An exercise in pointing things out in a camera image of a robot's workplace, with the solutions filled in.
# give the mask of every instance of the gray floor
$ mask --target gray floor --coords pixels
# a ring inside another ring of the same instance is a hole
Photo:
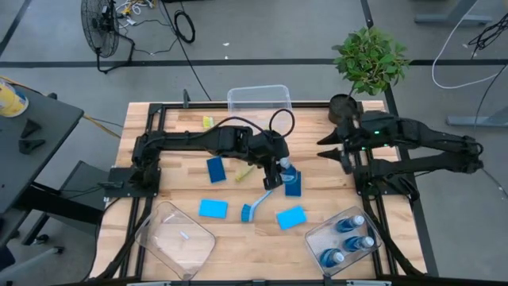
[[[409,48],[412,59],[432,59],[440,51],[450,27],[415,25],[416,13],[448,10],[454,1],[371,0],[374,23]],[[193,60],[263,59],[263,58],[332,58],[333,44],[341,43],[353,30],[364,24],[360,3],[354,0],[212,0],[186,2],[197,30],[197,40],[186,46]],[[0,3],[0,37],[5,34],[21,2]],[[0,62],[23,61],[92,61],[81,30],[79,1],[32,0],[32,4],[13,35]],[[178,4],[168,5],[173,11]],[[475,13],[492,16],[496,21],[508,12],[504,1],[479,1]],[[158,10],[143,9],[134,18],[162,20]],[[450,41],[444,59],[465,59],[472,48],[463,44],[482,28],[458,29]],[[165,49],[175,39],[167,27],[156,23],[129,28],[129,36],[138,48]],[[508,58],[508,34],[478,58]],[[117,53],[107,60],[122,60],[128,46],[121,43]],[[135,60],[181,60],[176,45],[170,53],[149,56],[135,53]],[[437,80],[446,85],[465,83],[496,73],[500,67],[439,67]],[[350,84],[341,81],[330,65],[196,67],[204,86],[214,100],[225,100],[233,87],[281,83],[289,87],[292,99],[329,99],[348,91]],[[401,116],[420,120],[431,128],[472,135],[472,129],[450,127],[447,115],[474,114],[488,83],[455,90],[436,87],[430,67],[412,67],[407,78],[394,87]],[[122,68],[103,75],[94,68],[0,68],[0,75],[23,82],[39,91],[55,92],[59,99],[83,108],[88,114],[122,123],[129,102],[180,101],[182,89],[192,100],[205,100],[188,67]],[[491,114],[508,105],[508,81],[502,75],[492,87],[480,115]],[[372,99],[366,95],[358,99]],[[476,137],[484,144],[486,169],[508,187],[505,129],[480,129]],[[114,162],[118,140],[82,121],[40,174],[39,182],[59,187],[79,160],[107,170]],[[411,152],[412,157],[428,155],[429,150]],[[482,173],[473,175],[435,172],[418,178],[425,217],[431,236],[437,267],[441,276],[508,280],[508,199]],[[33,223],[31,215],[21,228],[25,233]],[[34,277],[41,285],[81,279],[90,267],[93,238],[55,220],[44,228],[53,241],[68,251],[55,261],[41,265],[23,276],[14,277],[20,285]],[[49,245],[10,247],[23,261],[47,249]]]

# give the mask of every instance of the potted plant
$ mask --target potted plant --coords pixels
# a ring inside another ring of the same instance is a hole
[[[410,61],[402,54],[406,47],[394,42],[387,35],[376,28],[362,28],[350,33],[343,45],[335,45],[341,55],[333,63],[337,65],[343,79],[352,81],[348,95],[334,96],[338,101],[353,101],[352,93],[367,92],[377,95],[388,88],[392,81],[394,85],[400,78],[405,77],[403,68],[407,68]]]

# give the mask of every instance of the black floor stripe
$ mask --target black floor stripe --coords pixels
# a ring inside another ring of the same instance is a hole
[[[250,60],[192,60],[195,67],[258,66],[258,65],[333,65],[333,59],[250,59]],[[113,67],[121,61],[103,61],[102,67]],[[412,66],[431,66],[433,60],[413,60]],[[438,66],[489,66],[508,64],[508,59],[438,60]],[[0,61],[0,68],[95,68],[94,61],[9,62]],[[186,60],[135,60],[130,67],[185,67]]]
[[[9,44],[10,38],[14,35],[14,32],[16,32],[16,28],[21,22],[21,19],[23,19],[23,16],[25,16],[26,10],[30,6],[30,2],[32,0],[25,0],[23,3],[23,6],[19,9],[17,12],[16,17],[14,18],[13,23],[10,25],[9,29],[7,30],[6,35],[3,37],[2,42],[0,43],[0,57],[2,57],[3,52],[6,50],[7,45]]]

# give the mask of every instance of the black stand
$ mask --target black stand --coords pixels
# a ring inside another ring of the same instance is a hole
[[[133,39],[131,39],[131,38],[127,37],[127,36],[124,36],[124,35],[120,34],[119,32],[115,32],[115,34],[118,35],[119,37],[124,38],[124,39],[126,39],[127,41],[130,42],[129,58],[124,63],[121,63],[121,64],[116,65],[114,67],[111,67],[111,68],[103,70],[103,69],[101,69],[100,60],[99,60],[101,49],[100,48],[95,48],[95,55],[97,55],[97,69],[100,72],[104,73],[105,75],[108,72],[113,71],[114,69],[121,68],[121,67],[126,67],[126,66],[130,65],[133,62],[133,52],[134,52],[134,46],[136,45],[136,43],[134,43]]]

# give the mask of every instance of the clear plastic container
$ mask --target clear plastic container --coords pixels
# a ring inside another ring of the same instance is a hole
[[[365,222],[362,226],[355,228],[346,233],[340,233],[336,229],[336,224],[344,218],[351,218],[355,215],[361,215],[365,218]],[[355,252],[349,252],[344,249],[343,243],[346,239],[354,236],[369,236],[374,239],[374,245],[368,249],[357,250]],[[359,207],[351,207],[346,211],[333,216],[331,219],[323,222],[320,226],[310,230],[306,235],[305,239],[307,246],[313,254],[314,260],[319,265],[319,268],[326,276],[333,276],[340,271],[344,270],[348,266],[357,262],[361,258],[372,253],[374,250],[381,246],[381,237],[378,234],[378,230],[375,228],[372,220],[367,214],[362,211]],[[344,255],[344,261],[340,264],[330,268],[323,267],[320,264],[321,255],[327,249],[339,249]]]
[[[271,116],[281,108],[292,111],[289,90],[283,85],[241,87],[228,91],[229,116],[248,119],[263,129],[268,129]],[[249,126],[248,123],[237,120],[234,124]],[[291,116],[286,112],[277,114],[272,128],[284,134],[290,127]]]
[[[182,280],[194,277],[215,246],[213,234],[169,202],[145,219],[136,241]]]

